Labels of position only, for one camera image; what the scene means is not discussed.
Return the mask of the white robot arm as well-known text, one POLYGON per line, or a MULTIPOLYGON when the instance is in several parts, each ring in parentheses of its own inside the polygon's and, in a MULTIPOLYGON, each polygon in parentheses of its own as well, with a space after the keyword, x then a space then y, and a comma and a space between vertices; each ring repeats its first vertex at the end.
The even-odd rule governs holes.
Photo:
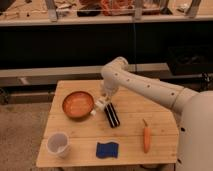
POLYGON ((176 171, 213 171, 213 91, 138 76, 127 66, 124 57, 117 57, 102 67, 102 92, 111 97, 123 86, 179 115, 176 171))

